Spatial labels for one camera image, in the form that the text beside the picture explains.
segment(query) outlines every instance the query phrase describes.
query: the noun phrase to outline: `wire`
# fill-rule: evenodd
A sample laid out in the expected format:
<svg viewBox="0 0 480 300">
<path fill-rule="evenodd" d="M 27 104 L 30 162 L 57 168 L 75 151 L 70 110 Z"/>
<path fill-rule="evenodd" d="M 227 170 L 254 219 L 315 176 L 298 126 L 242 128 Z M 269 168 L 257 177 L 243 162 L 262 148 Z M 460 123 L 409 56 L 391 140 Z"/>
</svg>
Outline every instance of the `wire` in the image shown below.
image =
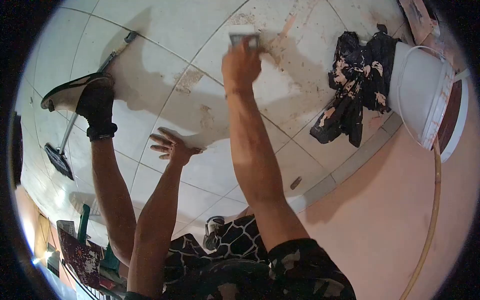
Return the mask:
<svg viewBox="0 0 480 300">
<path fill-rule="evenodd" d="M 405 291 L 400 297 L 400 300 L 405 300 L 407 298 L 408 294 L 412 290 L 413 285 L 417 281 L 423 264 L 425 263 L 425 259 L 427 258 L 428 250 L 430 249 L 430 245 L 432 244 L 433 234 L 435 233 L 435 226 L 437 225 L 438 209 L 440 206 L 440 189 L 442 183 L 442 160 L 440 158 L 440 145 L 438 143 L 438 136 L 435 137 L 435 141 L 433 142 L 433 154 L 435 156 L 435 189 L 433 192 L 432 217 L 430 218 L 427 239 L 425 240 L 425 244 L 423 245 L 423 250 L 421 252 L 419 262 L 417 263 L 415 271 L 413 271 L 413 275 L 410 278 L 410 281 L 408 282 Z"/>
<path fill-rule="evenodd" d="M 427 49 L 430 49 L 431 51 L 435 52 L 436 54 L 438 54 L 438 56 L 440 56 L 440 58 L 444 59 L 444 56 L 438 52 L 437 50 L 435 49 L 432 49 L 430 47 L 427 47 L 427 46 L 415 46 L 413 47 L 412 49 L 408 50 L 408 52 L 405 54 L 405 57 L 403 58 L 403 61 L 402 61 L 402 65 L 400 67 L 400 75 L 398 76 L 398 83 L 396 85 L 396 100 L 398 102 L 398 112 L 400 113 L 400 117 L 402 118 L 402 122 L 405 124 L 405 128 L 407 129 L 407 132 L 410 134 L 410 136 L 412 137 L 412 139 L 414 139 L 417 144 L 423 148 L 423 146 L 420 144 L 420 142 L 418 141 L 418 139 L 416 139 L 412 132 L 410 131 L 410 129 L 408 128 L 408 125 L 407 123 L 405 122 L 405 119 L 403 118 L 403 113 L 402 113 L 402 107 L 400 105 L 400 85 L 402 84 L 402 78 L 403 78 L 403 73 L 405 71 L 405 66 L 407 65 L 407 57 L 410 55 L 410 53 L 412 53 L 413 50 L 415 49 L 419 49 L 419 48 L 427 48 Z"/>
</svg>

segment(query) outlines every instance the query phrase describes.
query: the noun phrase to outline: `light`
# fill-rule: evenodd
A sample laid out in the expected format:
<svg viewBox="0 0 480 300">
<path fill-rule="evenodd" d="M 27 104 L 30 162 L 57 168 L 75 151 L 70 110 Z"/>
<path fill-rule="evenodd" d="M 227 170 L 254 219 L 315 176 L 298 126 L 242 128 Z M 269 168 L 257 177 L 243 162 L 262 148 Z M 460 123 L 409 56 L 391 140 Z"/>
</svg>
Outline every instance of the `light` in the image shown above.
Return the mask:
<svg viewBox="0 0 480 300">
<path fill-rule="evenodd" d="M 52 254 L 53 252 L 45 251 L 45 254 L 44 254 L 45 260 L 49 259 L 52 256 Z"/>
</svg>

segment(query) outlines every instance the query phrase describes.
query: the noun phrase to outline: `metal rod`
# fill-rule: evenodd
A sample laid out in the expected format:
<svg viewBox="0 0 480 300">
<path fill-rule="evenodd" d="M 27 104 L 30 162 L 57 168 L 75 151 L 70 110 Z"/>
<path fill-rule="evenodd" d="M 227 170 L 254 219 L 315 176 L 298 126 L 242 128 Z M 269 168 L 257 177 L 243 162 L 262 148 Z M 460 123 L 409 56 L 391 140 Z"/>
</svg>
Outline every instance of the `metal rod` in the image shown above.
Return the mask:
<svg viewBox="0 0 480 300">
<path fill-rule="evenodd" d="M 73 113 L 72 117 L 70 118 L 70 122 L 68 123 L 67 130 L 65 131 L 65 134 L 63 135 L 63 139 L 60 144 L 60 149 L 59 149 L 59 154 L 63 155 L 65 152 L 65 145 L 67 144 L 68 141 L 68 136 L 70 135 L 70 132 L 72 131 L 73 124 L 75 123 L 75 120 L 77 119 L 78 115 L 76 112 Z"/>
<path fill-rule="evenodd" d="M 120 53 L 125 50 L 125 47 L 129 43 L 131 43 L 136 37 L 138 36 L 138 33 L 135 31 L 131 31 L 128 33 L 128 35 L 123 39 L 122 45 L 120 45 L 117 49 L 113 50 L 112 53 L 107 57 L 107 59 L 101 64 L 100 68 L 98 68 L 97 72 L 103 72 L 103 70 L 108 66 L 108 64 Z M 73 124 L 75 123 L 75 120 L 77 119 L 78 115 L 76 112 L 73 113 L 72 118 L 70 119 L 70 122 L 68 123 L 67 130 L 65 131 L 65 134 L 63 135 L 63 139 L 60 144 L 60 149 L 59 149 L 59 154 L 63 155 L 65 153 L 65 145 L 67 144 L 68 141 L 68 136 L 70 135 L 70 132 L 72 131 Z"/>
</svg>

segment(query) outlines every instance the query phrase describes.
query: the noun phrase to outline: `wall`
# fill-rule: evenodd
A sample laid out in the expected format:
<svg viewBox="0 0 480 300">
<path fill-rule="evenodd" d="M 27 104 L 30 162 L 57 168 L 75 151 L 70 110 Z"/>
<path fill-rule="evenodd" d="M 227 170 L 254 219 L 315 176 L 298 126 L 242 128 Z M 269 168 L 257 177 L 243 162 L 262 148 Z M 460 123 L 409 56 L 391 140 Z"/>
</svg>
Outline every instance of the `wall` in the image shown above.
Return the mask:
<svg viewBox="0 0 480 300">
<path fill-rule="evenodd" d="M 20 218 L 22 229 L 24 230 L 25 239 L 30 250 L 33 253 L 35 245 L 35 231 L 38 225 L 38 216 L 40 212 L 38 207 L 28 195 L 23 186 L 18 186 L 15 190 L 15 199 L 17 212 Z"/>
<path fill-rule="evenodd" d="M 442 164 L 438 223 L 409 300 L 435 294 L 468 234 L 480 182 L 477 101 L 471 93 L 460 142 Z M 402 126 L 355 174 L 298 214 L 348 276 L 358 300 L 399 299 L 425 242 L 433 182 L 433 153 L 420 148 Z"/>
</svg>

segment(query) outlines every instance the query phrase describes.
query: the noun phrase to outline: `paint-stained cloth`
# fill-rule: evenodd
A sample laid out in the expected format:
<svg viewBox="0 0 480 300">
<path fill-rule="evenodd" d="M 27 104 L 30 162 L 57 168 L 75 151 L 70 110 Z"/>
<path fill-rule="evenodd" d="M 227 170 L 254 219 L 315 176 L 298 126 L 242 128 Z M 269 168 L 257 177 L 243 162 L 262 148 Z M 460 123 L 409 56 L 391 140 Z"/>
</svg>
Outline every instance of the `paint-stained cloth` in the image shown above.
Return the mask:
<svg viewBox="0 0 480 300">
<path fill-rule="evenodd" d="M 333 69 L 328 84 L 336 90 L 332 104 L 310 129 L 310 135 L 322 144 L 340 134 L 348 135 L 355 147 L 362 136 L 363 106 L 382 114 L 389 112 L 387 97 L 390 88 L 397 38 L 387 34 L 384 25 L 361 46 L 355 32 L 344 32 L 338 38 Z"/>
</svg>

